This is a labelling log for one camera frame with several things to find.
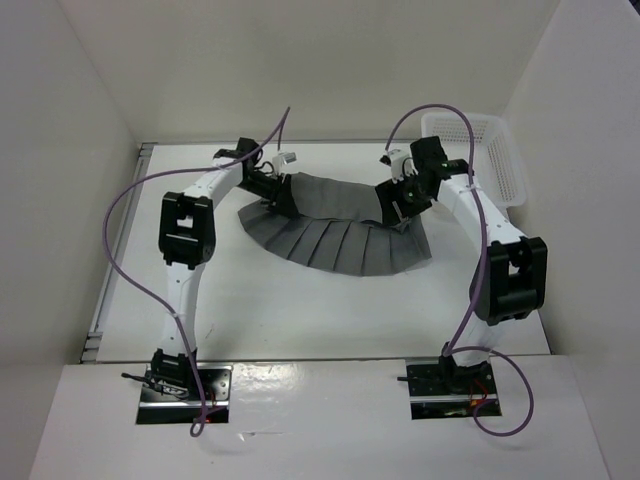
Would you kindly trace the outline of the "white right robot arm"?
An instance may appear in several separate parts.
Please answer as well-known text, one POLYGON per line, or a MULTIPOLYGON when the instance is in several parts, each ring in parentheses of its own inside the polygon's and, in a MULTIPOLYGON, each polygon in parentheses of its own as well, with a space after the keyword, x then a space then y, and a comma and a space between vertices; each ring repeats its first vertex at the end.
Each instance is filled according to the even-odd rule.
POLYGON ((545 299, 548 247, 515 227, 484 192, 475 159, 451 160, 438 137, 408 150, 387 149, 380 159, 389 180, 376 186, 386 226, 415 218, 434 204, 463 228, 478 254, 470 304, 439 358, 438 381, 450 393, 468 386, 488 362, 507 327, 545 299))

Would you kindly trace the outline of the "grey skirt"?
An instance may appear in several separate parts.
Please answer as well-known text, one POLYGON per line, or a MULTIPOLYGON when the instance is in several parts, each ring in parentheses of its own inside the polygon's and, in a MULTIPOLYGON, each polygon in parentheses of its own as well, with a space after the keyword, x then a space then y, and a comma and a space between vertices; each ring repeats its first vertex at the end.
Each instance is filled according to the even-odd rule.
POLYGON ((264 250, 304 267, 353 277, 392 276, 431 258, 420 215, 383 225, 374 186, 289 175, 298 218, 272 213, 263 199, 238 211, 244 231, 264 250))

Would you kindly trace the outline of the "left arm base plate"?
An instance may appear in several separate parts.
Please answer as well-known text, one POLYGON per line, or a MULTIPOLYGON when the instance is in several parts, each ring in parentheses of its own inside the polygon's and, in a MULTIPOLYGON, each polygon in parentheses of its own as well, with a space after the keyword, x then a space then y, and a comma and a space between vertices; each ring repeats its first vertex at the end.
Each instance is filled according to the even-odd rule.
MULTIPOLYGON (((226 424, 230 414, 232 368, 204 365, 198 370, 206 404, 207 424, 226 424)), ((176 386, 156 380, 147 369, 143 375, 122 373, 121 377, 141 385, 136 423, 138 425, 190 424, 201 414, 197 386, 176 386)))

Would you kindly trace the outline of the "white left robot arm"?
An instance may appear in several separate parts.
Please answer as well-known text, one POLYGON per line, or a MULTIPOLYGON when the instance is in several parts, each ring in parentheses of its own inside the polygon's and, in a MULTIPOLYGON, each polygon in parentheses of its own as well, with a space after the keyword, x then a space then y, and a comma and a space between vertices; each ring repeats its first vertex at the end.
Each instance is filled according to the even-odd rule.
POLYGON ((159 250, 167 267, 167 316, 160 346, 151 360, 150 381, 163 384, 180 400, 193 396, 199 386, 195 317, 200 281, 216 247, 214 213, 234 188, 259 196, 268 206, 284 202, 294 213, 291 181, 282 173, 296 160, 293 152, 278 151, 261 160, 262 149, 242 137, 236 147, 220 149, 209 171, 179 192, 166 193, 161 202, 159 250))

